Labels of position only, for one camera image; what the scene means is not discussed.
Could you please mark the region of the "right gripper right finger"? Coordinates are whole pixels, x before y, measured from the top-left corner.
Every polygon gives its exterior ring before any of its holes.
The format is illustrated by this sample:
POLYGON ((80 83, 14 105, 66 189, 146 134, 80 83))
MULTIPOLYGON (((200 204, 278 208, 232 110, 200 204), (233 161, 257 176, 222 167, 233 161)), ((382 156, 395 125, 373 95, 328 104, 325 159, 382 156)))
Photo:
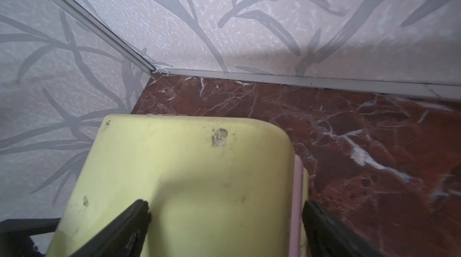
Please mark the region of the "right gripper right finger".
POLYGON ((379 257, 381 254, 316 201, 304 203, 302 221, 313 257, 379 257))

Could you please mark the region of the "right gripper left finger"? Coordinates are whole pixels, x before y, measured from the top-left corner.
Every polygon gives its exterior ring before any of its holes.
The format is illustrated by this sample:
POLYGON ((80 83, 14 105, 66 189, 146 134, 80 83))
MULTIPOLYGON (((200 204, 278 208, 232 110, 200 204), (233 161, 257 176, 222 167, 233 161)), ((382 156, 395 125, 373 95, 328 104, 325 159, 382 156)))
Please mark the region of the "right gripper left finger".
POLYGON ((148 203, 138 199, 72 255, 139 257, 150 222, 148 203))

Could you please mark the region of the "green drawer cabinet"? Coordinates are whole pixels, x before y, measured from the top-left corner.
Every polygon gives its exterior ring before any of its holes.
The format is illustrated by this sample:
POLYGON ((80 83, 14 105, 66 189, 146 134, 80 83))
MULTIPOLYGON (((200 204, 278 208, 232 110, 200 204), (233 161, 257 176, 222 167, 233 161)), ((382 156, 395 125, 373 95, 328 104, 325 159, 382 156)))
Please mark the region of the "green drawer cabinet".
POLYGON ((47 255, 69 257, 141 199, 144 257, 301 257, 307 181, 289 136, 265 121, 108 115, 47 255))

